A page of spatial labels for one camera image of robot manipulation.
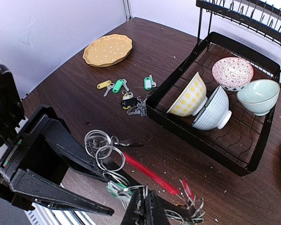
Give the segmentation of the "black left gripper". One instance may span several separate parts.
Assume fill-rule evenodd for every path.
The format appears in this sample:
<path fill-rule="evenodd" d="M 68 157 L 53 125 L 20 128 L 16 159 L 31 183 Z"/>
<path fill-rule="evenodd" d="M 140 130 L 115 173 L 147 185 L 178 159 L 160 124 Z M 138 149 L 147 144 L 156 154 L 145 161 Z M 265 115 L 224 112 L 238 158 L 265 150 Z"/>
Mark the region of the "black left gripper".
<path fill-rule="evenodd" d="M 8 147 L 0 159 L 0 198 L 25 211 L 34 210 L 32 204 L 36 203 L 52 210 L 112 216 L 112 208 L 59 184 L 70 167 L 76 173 L 102 182 L 114 181 L 127 187 L 138 185 L 123 170 L 128 157 L 119 148 L 140 147 L 140 144 L 129 139 L 121 141 L 95 129 L 85 135 L 81 145 L 64 124 L 51 106 L 42 105 L 32 114 L 17 143 Z"/>

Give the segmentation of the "red tag key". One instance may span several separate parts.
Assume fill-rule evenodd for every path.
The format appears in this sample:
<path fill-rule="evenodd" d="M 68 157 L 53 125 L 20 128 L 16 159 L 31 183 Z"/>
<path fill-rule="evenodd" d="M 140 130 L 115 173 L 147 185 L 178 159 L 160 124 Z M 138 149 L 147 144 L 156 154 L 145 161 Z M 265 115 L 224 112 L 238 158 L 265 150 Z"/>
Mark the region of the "red tag key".
<path fill-rule="evenodd" d="M 185 180 L 179 180 L 188 199 L 194 201 L 194 194 Z"/>

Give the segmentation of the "green tag key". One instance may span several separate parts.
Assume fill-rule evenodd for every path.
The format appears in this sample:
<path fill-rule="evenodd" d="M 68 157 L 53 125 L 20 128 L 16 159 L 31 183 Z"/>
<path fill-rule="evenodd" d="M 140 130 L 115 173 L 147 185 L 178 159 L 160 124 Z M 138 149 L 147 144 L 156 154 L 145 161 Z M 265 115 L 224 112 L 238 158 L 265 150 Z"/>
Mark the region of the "green tag key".
<path fill-rule="evenodd" d="M 109 181 L 106 186 L 106 190 L 116 199 L 129 203 L 133 193 L 132 191 L 123 191 L 124 188 L 126 188 L 125 185 L 113 181 Z"/>

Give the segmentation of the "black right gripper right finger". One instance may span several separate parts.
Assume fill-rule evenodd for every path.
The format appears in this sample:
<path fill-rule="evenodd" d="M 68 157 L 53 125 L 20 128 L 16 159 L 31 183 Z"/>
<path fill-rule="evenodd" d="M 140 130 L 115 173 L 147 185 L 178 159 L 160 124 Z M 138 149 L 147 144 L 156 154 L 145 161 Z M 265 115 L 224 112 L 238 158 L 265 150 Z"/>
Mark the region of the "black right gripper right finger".
<path fill-rule="evenodd" d="M 169 221 L 159 201 L 156 191 L 150 190 L 145 199 L 145 224 L 168 225 Z"/>

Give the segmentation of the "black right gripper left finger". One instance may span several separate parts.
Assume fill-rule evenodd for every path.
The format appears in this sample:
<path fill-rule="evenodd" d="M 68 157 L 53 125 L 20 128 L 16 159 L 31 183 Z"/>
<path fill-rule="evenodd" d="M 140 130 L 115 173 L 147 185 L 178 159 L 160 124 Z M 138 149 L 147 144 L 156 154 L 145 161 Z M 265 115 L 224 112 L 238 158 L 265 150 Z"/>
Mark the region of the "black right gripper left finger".
<path fill-rule="evenodd" d="M 133 192 L 128 208 L 122 219 L 121 225 L 144 225 L 145 224 L 145 200 L 143 191 L 137 189 Z"/>

